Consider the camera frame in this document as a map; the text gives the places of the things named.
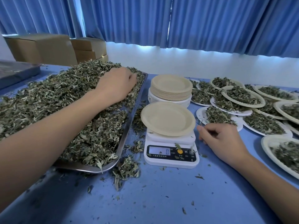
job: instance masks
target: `wall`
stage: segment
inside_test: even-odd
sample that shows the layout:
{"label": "wall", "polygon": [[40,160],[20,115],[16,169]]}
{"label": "wall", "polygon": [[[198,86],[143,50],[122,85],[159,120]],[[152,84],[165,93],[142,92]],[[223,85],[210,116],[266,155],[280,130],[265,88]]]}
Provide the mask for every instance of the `wall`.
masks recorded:
{"label": "wall", "polygon": [[9,47],[6,44],[3,36],[0,34],[0,60],[16,61],[11,54]]}
{"label": "wall", "polygon": [[109,60],[151,74],[175,74],[194,78],[225,77],[243,83],[299,88],[299,59],[160,49],[123,43],[107,43]]}

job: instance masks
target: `blue tablecloth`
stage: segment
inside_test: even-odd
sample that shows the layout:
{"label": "blue tablecloth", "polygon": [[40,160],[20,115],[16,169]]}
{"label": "blue tablecloth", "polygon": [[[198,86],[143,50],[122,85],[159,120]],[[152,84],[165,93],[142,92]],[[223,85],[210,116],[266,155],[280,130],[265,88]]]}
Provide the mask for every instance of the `blue tablecloth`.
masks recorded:
{"label": "blue tablecloth", "polygon": [[[64,69],[67,67],[42,67],[42,74],[32,80],[43,80],[47,75]],[[147,100],[153,77],[148,77],[142,100]],[[14,94],[23,87],[24,82],[18,83],[1,90],[0,95],[9,91]],[[188,109],[196,116],[198,108],[199,105],[191,103]],[[253,156],[299,188],[299,180],[279,168],[264,153],[260,135],[245,127],[240,135]],[[135,139],[131,130],[126,143],[133,143]],[[207,158],[200,157],[199,165],[190,170],[161,170],[158,166],[145,164],[143,154],[136,154],[136,159],[141,157],[141,175],[127,180],[119,192],[115,190],[109,173],[85,178],[74,171],[60,173],[50,170],[42,182],[34,184],[0,214],[0,223],[280,223],[240,174],[218,159],[198,139],[196,145]],[[195,178],[198,174],[204,180]],[[87,193],[89,185],[94,186],[91,194]]]}

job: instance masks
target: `person's right arm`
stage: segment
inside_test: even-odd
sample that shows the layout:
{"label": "person's right arm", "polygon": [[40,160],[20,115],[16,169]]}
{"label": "person's right arm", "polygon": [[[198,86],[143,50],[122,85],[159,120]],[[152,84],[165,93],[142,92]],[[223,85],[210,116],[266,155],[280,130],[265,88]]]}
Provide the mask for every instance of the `person's right arm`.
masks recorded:
{"label": "person's right arm", "polygon": [[209,123],[197,129],[199,139],[245,177],[283,223],[299,223],[299,190],[254,158],[235,126]]}

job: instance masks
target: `white scale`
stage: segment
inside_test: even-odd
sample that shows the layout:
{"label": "white scale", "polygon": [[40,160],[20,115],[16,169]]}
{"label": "white scale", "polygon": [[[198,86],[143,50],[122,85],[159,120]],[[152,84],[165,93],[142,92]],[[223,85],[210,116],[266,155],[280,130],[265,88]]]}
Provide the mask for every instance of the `white scale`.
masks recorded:
{"label": "white scale", "polygon": [[144,159],[150,165],[192,169],[199,163],[195,139],[193,131],[185,136],[171,137],[147,129]]}

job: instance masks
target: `blue curtain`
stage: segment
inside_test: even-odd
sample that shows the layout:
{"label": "blue curtain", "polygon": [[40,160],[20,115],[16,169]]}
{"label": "blue curtain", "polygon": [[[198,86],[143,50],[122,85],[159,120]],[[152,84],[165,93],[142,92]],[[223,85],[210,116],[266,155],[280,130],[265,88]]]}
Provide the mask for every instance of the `blue curtain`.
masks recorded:
{"label": "blue curtain", "polygon": [[245,53],[269,0],[173,0],[167,47]]}
{"label": "blue curtain", "polygon": [[299,0],[272,0],[249,55],[299,58]]}
{"label": "blue curtain", "polygon": [[0,22],[2,34],[82,37],[74,0],[0,0]]}
{"label": "blue curtain", "polygon": [[87,37],[166,48],[172,0],[81,0]]}

